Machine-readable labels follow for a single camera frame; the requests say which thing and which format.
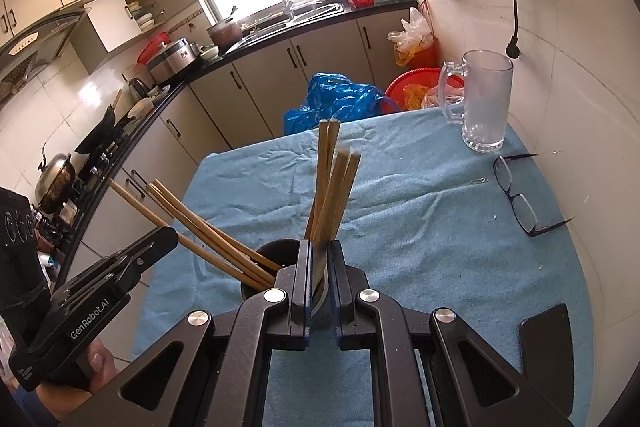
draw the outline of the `black eyeglass frame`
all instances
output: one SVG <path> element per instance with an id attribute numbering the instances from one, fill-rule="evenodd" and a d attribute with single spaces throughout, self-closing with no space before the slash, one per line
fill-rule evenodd
<path id="1" fill-rule="evenodd" d="M 573 219 L 573 217 L 570 217 L 569 219 L 565 219 L 564 221 L 560 221 L 559 223 L 556 223 L 554 225 L 548 225 L 546 227 L 539 227 L 538 226 L 538 216 L 536 215 L 535 211 L 533 210 L 533 208 L 529 204 L 529 200 L 527 200 L 527 198 L 524 196 L 524 194 L 520 194 L 520 193 L 511 194 L 511 185 L 513 184 L 513 175 L 511 174 L 511 169 L 509 168 L 509 163 L 513 162 L 513 161 L 516 161 L 516 160 L 522 160 L 524 158 L 533 158 L 535 156 L 540 156 L 540 154 L 516 154 L 516 155 L 513 155 L 513 156 L 498 156 L 494 161 L 494 176 L 495 176 L 495 180 L 498 182 L 498 187 L 500 187 L 502 189 L 502 191 L 505 193 L 505 195 L 509 199 L 509 202 L 511 203 L 511 210 L 513 211 L 513 216 L 516 218 L 516 221 L 520 225 L 521 229 L 523 229 L 524 232 L 529 237 L 537 237 L 539 235 L 542 235 L 543 233 L 551 232 L 552 230 L 559 229 L 560 227 L 562 227 L 562 225 L 566 225 L 569 221 L 571 221 Z M 500 162 L 500 161 L 504 162 L 504 166 L 506 167 L 507 172 L 509 173 L 509 187 L 507 189 L 503 188 L 502 185 L 500 185 L 500 180 L 498 179 L 497 166 L 498 166 L 498 162 Z M 525 201 L 525 203 L 527 203 L 527 206 L 529 207 L 529 210 L 531 210 L 531 213 L 533 214 L 533 217 L 535 219 L 535 223 L 534 223 L 533 228 L 531 230 L 527 230 L 524 227 L 524 225 L 520 222 L 520 220 L 518 219 L 518 214 L 516 213 L 516 209 L 513 206 L 513 201 L 515 201 L 516 198 L 522 198 Z"/>

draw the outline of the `bundle of chopsticks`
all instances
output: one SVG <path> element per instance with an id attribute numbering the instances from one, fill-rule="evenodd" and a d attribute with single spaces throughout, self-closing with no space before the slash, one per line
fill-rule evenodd
<path id="1" fill-rule="evenodd" d="M 322 274 L 326 267 L 326 247 L 328 242 L 335 239 L 338 233 L 360 164 L 360 153 L 350 153 L 344 150 L 338 151 L 334 163 L 334 151 L 339 132 L 340 122 L 337 120 L 322 120 L 320 122 L 316 197 L 311 207 L 305 232 L 305 239 L 311 240 L 314 245 L 314 288 L 318 287 L 322 280 Z M 164 219 L 146 208 L 115 181 L 109 180 L 109 184 L 127 203 L 156 227 L 169 226 Z M 226 263 L 178 232 L 178 242 L 181 245 L 258 292 L 273 288 L 274 273 L 282 266 L 243 245 L 191 212 L 158 180 L 148 184 L 145 188 L 167 213 L 187 227 L 204 245 L 219 254 Z"/>

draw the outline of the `frosted glass beer mug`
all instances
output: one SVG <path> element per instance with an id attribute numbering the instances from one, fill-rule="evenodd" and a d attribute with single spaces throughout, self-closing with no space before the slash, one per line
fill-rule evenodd
<path id="1" fill-rule="evenodd" d="M 450 105 L 445 87 L 449 77 L 464 78 L 465 94 L 460 104 Z M 462 139 L 474 151 L 493 152 L 502 147 L 507 128 L 513 62 L 504 55 L 485 50 L 466 52 L 461 64 L 445 62 L 438 81 L 438 102 L 450 123 L 462 124 Z M 462 114 L 451 107 L 464 105 Z"/>

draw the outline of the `metal bolt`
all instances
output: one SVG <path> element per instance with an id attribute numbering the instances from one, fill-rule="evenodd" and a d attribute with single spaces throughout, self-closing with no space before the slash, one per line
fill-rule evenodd
<path id="1" fill-rule="evenodd" d="M 267 290 L 264 293 L 264 300 L 266 300 L 267 302 L 276 303 L 276 302 L 284 301 L 286 296 L 287 294 L 284 293 L 283 290 L 279 288 L 271 288 L 270 290 Z"/>
<path id="2" fill-rule="evenodd" d="M 360 300 L 365 302 L 375 302 L 380 299 L 380 294 L 375 290 L 362 290 L 360 292 Z"/>
<path id="3" fill-rule="evenodd" d="M 456 314 L 448 308 L 440 308 L 439 310 L 436 310 L 435 315 L 439 322 L 444 322 L 445 324 L 453 322 L 456 318 Z"/>
<path id="4" fill-rule="evenodd" d="M 193 312 L 189 315 L 188 321 L 191 326 L 201 326 L 209 320 L 209 314 L 203 311 Z"/>

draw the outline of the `eyeglasses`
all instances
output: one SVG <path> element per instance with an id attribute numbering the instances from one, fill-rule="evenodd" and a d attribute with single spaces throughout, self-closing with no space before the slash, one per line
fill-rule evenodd
<path id="1" fill-rule="evenodd" d="M 573 219 L 565 219 L 554 225 L 548 227 L 538 226 L 538 216 L 533 211 L 533 208 L 527 201 L 527 198 L 522 194 L 511 194 L 511 184 L 513 183 L 513 176 L 509 168 L 509 163 L 522 160 L 524 158 L 533 158 L 534 156 L 540 156 L 539 154 L 516 154 L 515 156 L 498 156 L 494 162 L 494 174 L 495 179 L 498 180 L 498 185 L 504 191 L 509 198 L 513 214 L 516 216 L 518 223 L 522 229 L 527 233 L 529 237 L 536 237 L 551 230 L 558 229 Z"/>

